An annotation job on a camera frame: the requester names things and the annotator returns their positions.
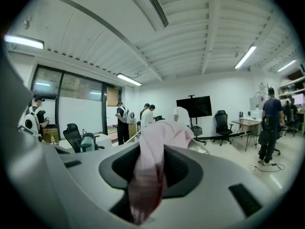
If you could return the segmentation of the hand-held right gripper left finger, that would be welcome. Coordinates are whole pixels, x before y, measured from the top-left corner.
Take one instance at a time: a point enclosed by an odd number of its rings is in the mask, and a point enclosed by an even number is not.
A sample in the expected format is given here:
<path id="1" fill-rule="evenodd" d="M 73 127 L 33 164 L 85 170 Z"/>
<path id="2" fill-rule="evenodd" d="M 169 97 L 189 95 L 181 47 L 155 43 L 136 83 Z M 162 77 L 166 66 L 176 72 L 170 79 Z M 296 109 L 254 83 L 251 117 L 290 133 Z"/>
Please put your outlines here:
<path id="1" fill-rule="evenodd" d="M 54 154 L 54 186 L 69 223 L 131 223 L 128 179 L 138 142 L 78 154 Z"/>

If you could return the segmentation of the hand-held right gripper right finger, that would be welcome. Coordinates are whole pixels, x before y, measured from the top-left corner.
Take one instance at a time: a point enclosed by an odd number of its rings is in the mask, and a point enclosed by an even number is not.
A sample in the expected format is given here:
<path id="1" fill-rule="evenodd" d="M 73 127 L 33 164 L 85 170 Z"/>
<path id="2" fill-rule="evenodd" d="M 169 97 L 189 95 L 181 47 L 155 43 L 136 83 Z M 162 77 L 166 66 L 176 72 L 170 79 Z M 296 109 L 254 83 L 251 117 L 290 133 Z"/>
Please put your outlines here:
<path id="1" fill-rule="evenodd" d="M 230 160 L 173 146 L 165 156 L 174 170 L 152 213 L 154 229 L 254 229 L 278 205 L 266 184 Z"/>

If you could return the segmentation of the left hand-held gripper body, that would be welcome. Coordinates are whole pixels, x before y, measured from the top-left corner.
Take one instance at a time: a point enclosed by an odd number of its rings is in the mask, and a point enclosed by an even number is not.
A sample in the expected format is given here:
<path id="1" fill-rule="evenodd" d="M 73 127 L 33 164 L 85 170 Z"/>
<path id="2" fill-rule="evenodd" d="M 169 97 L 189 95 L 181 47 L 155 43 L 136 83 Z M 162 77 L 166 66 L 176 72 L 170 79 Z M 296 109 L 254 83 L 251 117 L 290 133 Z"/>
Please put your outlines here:
<path id="1" fill-rule="evenodd" d="M 41 134 L 35 133 L 34 131 L 28 129 L 27 127 L 25 127 L 23 125 L 18 125 L 18 131 L 25 132 L 25 133 L 31 135 L 32 137 L 37 138 L 40 142 L 45 143 L 45 141 L 43 140 Z"/>

